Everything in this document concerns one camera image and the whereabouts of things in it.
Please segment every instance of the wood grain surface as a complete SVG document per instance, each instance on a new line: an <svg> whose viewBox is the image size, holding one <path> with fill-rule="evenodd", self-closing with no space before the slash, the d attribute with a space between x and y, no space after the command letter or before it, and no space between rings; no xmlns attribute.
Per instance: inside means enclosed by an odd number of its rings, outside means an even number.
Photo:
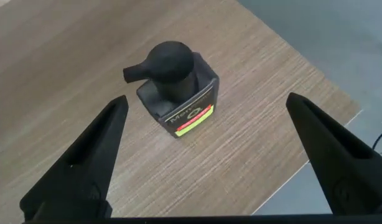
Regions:
<svg viewBox="0 0 382 224"><path fill-rule="evenodd" d="M179 40L220 76L217 112L174 139L122 68ZM236 1L13 0L0 7L0 223L100 110L129 114L108 195L114 217L247 215L307 160L294 91L346 123L358 106Z"/></svg>

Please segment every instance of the pump dispenser head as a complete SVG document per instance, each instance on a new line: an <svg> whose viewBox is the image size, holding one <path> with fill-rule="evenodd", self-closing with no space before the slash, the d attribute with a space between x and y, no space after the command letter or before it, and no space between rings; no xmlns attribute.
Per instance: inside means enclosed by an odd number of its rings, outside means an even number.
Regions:
<svg viewBox="0 0 382 224"><path fill-rule="evenodd" d="M166 99L182 103L198 92L192 51L183 43L167 41L155 46L145 61L123 69L127 83L150 79Z"/></svg>

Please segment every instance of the yellow label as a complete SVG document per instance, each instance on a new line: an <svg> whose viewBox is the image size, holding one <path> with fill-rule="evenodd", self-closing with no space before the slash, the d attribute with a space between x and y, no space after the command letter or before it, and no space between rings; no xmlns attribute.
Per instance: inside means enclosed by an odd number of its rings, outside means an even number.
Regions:
<svg viewBox="0 0 382 224"><path fill-rule="evenodd" d="M210 109L208 111L205 112L205 114L203 114L198 120L194 121L192 124L188 125L187 127L185 127L184 129L181 129L180 131L176 131L175 134L180 137L182 136L183 134L189 132L191 129L193 129L194 127L196 127L196 125L200 124L202 121L204 121L205 119L207 119L212 113L213 113L213 108L214 106L212 105L210 107Z"/></svg>

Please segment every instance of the black pump bottle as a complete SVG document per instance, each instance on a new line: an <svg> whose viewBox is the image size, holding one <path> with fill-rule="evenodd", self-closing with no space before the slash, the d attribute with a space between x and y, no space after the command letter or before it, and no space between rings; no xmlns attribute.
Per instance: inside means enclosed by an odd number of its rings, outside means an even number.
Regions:
<svg viewBox="0 0 382 224"><path fill-rule="evenodd" d="M147 79L137 95L173 137L190 131L210 116L218 94L218 75L185 44L167 41L155 46L147 59L123 69L127 83Z"/></svg>

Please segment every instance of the bottle label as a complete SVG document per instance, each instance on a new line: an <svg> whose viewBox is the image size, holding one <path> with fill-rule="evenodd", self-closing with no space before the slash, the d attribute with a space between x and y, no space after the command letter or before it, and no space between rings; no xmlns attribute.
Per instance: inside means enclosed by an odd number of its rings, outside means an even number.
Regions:
<svg viewBox="0 0 382 224"><path fill-rule="evenodd" d="M213 113L215 107L213 105L214 97L215 94L211 86L185 108L167 118L165 120L167 127L178 137L189 132Z"/></svg>

